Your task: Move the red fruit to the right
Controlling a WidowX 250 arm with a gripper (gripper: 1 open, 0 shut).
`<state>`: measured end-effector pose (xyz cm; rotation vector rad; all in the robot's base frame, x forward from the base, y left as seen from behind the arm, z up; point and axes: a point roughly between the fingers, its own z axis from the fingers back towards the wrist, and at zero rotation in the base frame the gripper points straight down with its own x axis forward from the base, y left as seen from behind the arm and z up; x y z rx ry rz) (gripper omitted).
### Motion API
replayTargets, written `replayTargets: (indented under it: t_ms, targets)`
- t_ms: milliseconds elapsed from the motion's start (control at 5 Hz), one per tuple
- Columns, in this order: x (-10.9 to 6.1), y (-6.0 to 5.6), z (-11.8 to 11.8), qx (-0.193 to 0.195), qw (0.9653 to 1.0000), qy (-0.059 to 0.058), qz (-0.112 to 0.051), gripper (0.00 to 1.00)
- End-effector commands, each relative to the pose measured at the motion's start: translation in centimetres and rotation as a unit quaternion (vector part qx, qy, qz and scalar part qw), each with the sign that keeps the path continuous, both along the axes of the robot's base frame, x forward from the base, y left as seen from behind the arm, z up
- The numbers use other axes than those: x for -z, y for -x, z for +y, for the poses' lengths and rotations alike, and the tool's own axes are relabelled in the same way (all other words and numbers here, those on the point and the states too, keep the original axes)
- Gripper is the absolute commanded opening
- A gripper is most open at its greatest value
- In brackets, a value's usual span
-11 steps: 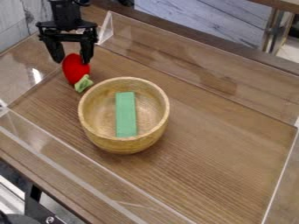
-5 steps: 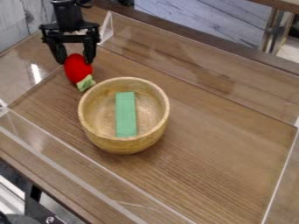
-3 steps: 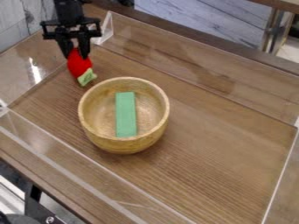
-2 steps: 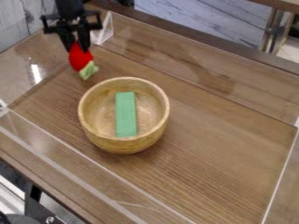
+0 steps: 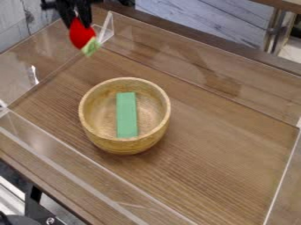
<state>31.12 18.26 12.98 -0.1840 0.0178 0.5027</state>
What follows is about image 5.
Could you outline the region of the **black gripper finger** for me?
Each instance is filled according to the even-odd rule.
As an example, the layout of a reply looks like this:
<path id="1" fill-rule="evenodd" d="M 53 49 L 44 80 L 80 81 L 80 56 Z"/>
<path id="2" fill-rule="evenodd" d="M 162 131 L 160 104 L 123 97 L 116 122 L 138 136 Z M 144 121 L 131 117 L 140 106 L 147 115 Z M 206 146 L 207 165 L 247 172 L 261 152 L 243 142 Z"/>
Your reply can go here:
<path id="1" fill-rule="evenodd" d="M 92 23 L 92 7 L 90 0 L 76 0 L 76 9 L 83 26 L 88 28 Z"/>
<path id="2" fill-rule="evenodd" d="M 56 10 L 60 14 L 66 27 L 70 28 L 72 20 L 75 18 L 74 1 L 56 0 Z"/>

